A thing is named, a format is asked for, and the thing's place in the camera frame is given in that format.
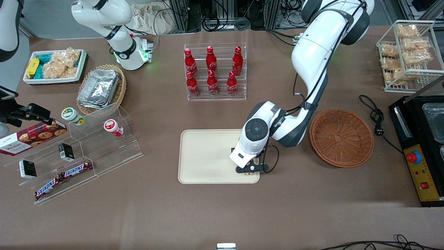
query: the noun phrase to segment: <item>brown woven basket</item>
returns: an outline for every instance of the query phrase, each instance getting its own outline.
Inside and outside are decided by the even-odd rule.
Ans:
[[[364,164],[373,153],[373,133],[357,114],[345,109],[320,112],[310,125],[310,142],[324,161],[341,168]]]
[[[117,66],[108,65],[108,64],[107,65],[101,65],[101,66],[99,66],[99,67],[97,67],[95,69],[103,69],[103,70],[110,70],[110,69],[112,69],[112,70],[114,70],[114,71],[119,73],[120,78],[119,78],[119,81],[118,81],[117,88],[115,89],[114,96],[112,98],[111,103],[117,102],[120,105],[122,103],[122,101],[123,101],[123,96],[125,95],[125,91],[127,89],[127,80],[125,79],[125,76],[123,75],[122,70],[119,69],[119,67],[117,67]],[[92,70],[83,79],[82,84],[81,84],[80,89],[79,89],[79,93],[80,93],[80,91],[82,91],[83,86],[85,85],[86,79],[91,74],[91,72],[92,72]],[[98,110],[98,109],[94,109],[94,108],[83,107],[82,105],[80,105],[79,102],[77,102],[77,106],[79,107],[80,111],[82,111],[82,113],[84,113],[85,115],[90,114],[90,113]]]

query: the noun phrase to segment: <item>walkers cookie box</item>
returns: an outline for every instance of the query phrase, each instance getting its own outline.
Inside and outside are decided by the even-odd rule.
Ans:
[[[0,153],[14,156],[66,132],[66,125],[54,118],[51,125],[39,122],[0,139]]]

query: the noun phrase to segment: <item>white tray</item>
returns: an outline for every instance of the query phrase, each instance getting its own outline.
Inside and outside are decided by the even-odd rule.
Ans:
[[[70,78],[56,78],[56,79],[29,79],[26,76],[26,71],[23,75],[23,81],[26,82],[29,85],[56,85],[56,84],[66,84],[70,82],[76,82],[80,80],[83,67],[85,66],[86,56],[87,53],[83,49],[78,49],[81,51],[80,58],[79,58],[79,64],[77,65],[77,72],[75,73],[74,77]],[[38,57],[39,55],[46,55],[46,54],[52,54],[54,52],[60,52],[65,50],[47,50],[47,51],[35,51],[31,54],[31,57],[29,58],[28,63],[26,64],[26,68],[28,68],[29,63],[32,59]]]
[[[230,159],[240,129],[185,130],[180,137],[179,173],[182,184],[240,184],[256,183],[259,172],[253,175],[236,173]]]

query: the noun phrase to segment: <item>gray floor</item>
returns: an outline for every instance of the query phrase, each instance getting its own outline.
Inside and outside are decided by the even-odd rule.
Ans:
[[[387,1],[389,18],[383,10],[381,1],[375,0],[375,8],[370,15],[371,25],[388,25],[391,20],[397,20],[396,0]],[[26,0],[22,18],[23,24],[33,31],[38,37],[48,39],[72,39],[99,37],[99,35],[88,27],[78,24],[71,14],[73,0]],[[150,0],[127,0],[132,3],[146,3]],[[22,77],[22,72],[29,56],[28,39],[20,34],[20,46],[18,53],[10,60],[0,63],[1,84],[9,89],[16,90]]]

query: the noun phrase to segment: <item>blue package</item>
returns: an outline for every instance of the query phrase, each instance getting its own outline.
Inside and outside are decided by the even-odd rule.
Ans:
[[[43,65],[39,65],[33,79],[43,79]]]
[[[51,60],[52,55],[46,54],[46,55],[39,55],[40,64],[45,64]]]
[[[75,62],[74,67],[78,68],[79,67],[79,61],[80,61],[80,56],[82,55],[82,53],[80,53],[79,58],[77,59],[77,62]]]

